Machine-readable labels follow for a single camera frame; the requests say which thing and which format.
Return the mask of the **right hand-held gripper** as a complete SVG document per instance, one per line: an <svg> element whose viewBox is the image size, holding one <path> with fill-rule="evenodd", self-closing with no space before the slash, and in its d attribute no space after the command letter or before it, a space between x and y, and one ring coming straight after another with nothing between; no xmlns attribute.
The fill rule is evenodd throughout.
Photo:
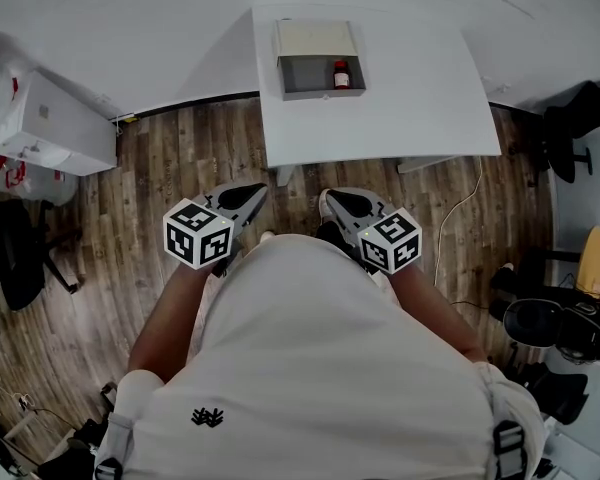
<svg viewBox="0 0 600 480"><path fill-rule="evenodd" d="M377 217L361 230L361 217L381 213L381 201L370 191L329 189L327 203L345 240L353 247L359 246L367 266L393 275L421 256L422 228L404 207Z"/></svg>

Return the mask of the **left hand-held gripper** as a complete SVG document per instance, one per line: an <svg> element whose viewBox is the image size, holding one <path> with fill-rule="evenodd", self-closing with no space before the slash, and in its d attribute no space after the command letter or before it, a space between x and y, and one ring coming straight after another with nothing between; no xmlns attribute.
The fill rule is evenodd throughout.
<svg viewBox="0 0 600 480"><path fill-rule="evenodd" d="M212 268L223 277L235 258L234 242L266 202L268 187L258 183L226 183L213 191L212 206L183 198L163 216L163 246L167 254L196 270Z"/></svg>

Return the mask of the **beige lidded storage box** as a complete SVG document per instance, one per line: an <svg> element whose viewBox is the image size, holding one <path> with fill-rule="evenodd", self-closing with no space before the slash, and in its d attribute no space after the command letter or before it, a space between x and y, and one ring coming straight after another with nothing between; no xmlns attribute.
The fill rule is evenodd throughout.
<svg viewBox="0 0 600 480"><path fill-rule="evenodd" d="M366 91L350 23L284 19L275 22L274 49L282 97L287 101L359 96ZM334 88L334 63L345 60L351 88Z"/></svg>

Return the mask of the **person's right forearm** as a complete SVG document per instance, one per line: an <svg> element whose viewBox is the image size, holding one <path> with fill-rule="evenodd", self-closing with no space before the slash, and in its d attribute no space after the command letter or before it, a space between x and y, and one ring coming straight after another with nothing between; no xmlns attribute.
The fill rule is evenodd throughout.
<svg viewBox="0 0 600 480"><path fill-rule="evenodd" d="M402 309L472 362L487 362L477 332L414 264L388 277Z"/></svg>

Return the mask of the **person's left forearm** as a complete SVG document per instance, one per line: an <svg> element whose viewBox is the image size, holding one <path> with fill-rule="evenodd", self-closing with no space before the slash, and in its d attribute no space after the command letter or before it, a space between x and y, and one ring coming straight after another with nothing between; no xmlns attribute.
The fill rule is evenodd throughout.
<svg viewBox="0 0 600 480"><path fill-rule="evenodd" d="M131 349L129 372L149 371L167 383L185 367L204 288L214 267L194 270L180 264L176 268Z"/></svg>

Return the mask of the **person's black trousers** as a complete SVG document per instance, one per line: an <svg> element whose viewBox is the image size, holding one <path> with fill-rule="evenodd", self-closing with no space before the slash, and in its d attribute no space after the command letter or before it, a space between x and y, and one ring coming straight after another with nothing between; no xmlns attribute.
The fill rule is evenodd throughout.
<svg viewBox="0 0 600 480"><path fill-rule="evenodd" d="M336 221L324 220L317 228L315 238L330 243L346 255L351 255L353 246L345 240Z"/></svg>

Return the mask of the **white table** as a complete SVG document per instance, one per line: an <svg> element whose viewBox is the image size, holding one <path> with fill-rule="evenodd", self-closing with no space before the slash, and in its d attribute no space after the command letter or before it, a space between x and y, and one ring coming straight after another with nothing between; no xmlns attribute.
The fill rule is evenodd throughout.
<svg viewBox="0 0 600 480"><path fill-rule="evenodd" d="M252 10L268 167L289 183L302 165L393 158L408 172L455 157L497 156L495 124L461 34L408 13L331 5ZM350 23L366 91L287 101L274 49L275 22Z"/></svg>

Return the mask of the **person's white T-shirt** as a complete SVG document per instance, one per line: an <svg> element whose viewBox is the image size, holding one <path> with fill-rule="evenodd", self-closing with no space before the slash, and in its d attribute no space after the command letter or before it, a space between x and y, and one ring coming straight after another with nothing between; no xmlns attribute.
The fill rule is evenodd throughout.
<svg viewBox="0 0 600 480"><path fill-rule="evenodd" d="M281 235L210 304L169 382L118 385L94 480L531 480L533 397L472 362L341 250Z"/></svg>

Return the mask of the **black round seat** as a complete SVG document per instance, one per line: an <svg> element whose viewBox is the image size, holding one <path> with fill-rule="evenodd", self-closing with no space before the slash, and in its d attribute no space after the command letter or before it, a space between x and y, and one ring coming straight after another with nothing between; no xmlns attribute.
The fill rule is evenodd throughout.
<svg viewBox="0 0 600 480"><path fill-rule="evenodd" d="M506 334L515 342L535 348L551 348L560 343L565 309L545 299L519 299L503 316Z"/></svg>

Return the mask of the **black office chair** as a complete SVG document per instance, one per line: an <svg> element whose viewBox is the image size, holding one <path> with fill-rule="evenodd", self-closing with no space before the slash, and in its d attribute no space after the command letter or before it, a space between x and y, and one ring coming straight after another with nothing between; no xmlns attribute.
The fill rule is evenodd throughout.
<svg viewBox="0 0 600 480"><path fill-rule="evenodd" d="M76 228L48 241L46 212L52 208L52 203L42 202L38 223L33 224L21 200L0 201L0 287L12 311L24 309L37 298L45 287L45 270L68 293L79 289L77 283L66 281L50 252L69 240L80 240L82 230Z"/></svg>
<svg viewBox="0 0 600 480"><path fill-rule="evenodd" d="M600 81L586 81L564 105L551 105L542 116L540 145L547 167L564 182L573 184L576 165L593 174L590 149L577 154L574 142L600 128Z"/></svg>

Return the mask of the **yellow wooden board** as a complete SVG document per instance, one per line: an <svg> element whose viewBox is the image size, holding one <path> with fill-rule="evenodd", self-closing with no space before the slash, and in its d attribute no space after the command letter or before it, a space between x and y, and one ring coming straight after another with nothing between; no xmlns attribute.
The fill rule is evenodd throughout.
<svg viewBox="0 0 600 480"><path fill-rule="evenodd" d="M587 237L579 261L576 288L600 298L600 226L594 226Z"/></svg>

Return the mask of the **black equipment bag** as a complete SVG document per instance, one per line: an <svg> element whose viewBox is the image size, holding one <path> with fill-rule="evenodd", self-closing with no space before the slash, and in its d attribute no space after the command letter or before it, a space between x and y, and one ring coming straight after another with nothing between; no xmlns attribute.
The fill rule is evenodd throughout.
<svg viewBox="0 0 600 480"><path fill-rule="evenodd" d="M565 307L555 347L573 363L600 361L600 302Z"/></svg>

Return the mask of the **clear plastic bag red print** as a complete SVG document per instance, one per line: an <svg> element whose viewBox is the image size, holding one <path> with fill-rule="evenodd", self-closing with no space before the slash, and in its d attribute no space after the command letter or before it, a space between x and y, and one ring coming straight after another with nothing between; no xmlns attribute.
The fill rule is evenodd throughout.
<svg viewBox="0 0 600 480"><path fill-rule="evenodd" d="M22 69L18 59L0 38L0 126L12 110L19 92ZM68 203L78 187L77 177L11 159L0 154L0 192L30 201L48 201L55 206Z"/></svg>

